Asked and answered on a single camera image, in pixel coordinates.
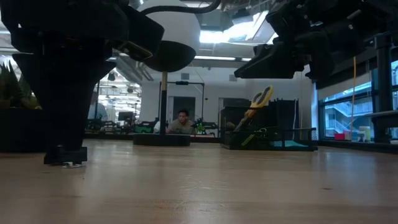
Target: yellow cable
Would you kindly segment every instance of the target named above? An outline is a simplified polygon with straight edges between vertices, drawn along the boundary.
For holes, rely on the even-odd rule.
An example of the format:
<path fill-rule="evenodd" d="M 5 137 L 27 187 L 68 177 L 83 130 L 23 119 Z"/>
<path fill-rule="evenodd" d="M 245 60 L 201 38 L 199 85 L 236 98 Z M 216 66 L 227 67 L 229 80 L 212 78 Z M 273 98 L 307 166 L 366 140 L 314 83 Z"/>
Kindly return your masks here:
<path fill-rule="evenodd" d="M 355 84 L 356 82 L 356 57 L 354 57 L 354 88 L 353 88 L 353 102 L 351 105 L 351 130 L 349 132 L 350 140 L 353 140 L 353 129 L 354 129 L 354 103 L 355 103 Z"/>

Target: black platform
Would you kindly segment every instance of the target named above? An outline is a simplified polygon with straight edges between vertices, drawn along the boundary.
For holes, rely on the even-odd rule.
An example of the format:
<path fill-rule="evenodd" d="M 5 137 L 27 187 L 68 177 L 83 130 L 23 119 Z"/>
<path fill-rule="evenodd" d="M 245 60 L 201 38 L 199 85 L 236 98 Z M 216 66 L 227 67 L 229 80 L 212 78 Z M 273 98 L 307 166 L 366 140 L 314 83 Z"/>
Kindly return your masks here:
<path fill-rule="evenodd" d="M 191 136 L 182 134 L 134 134 L 136 146 L 189 146 Z"/>

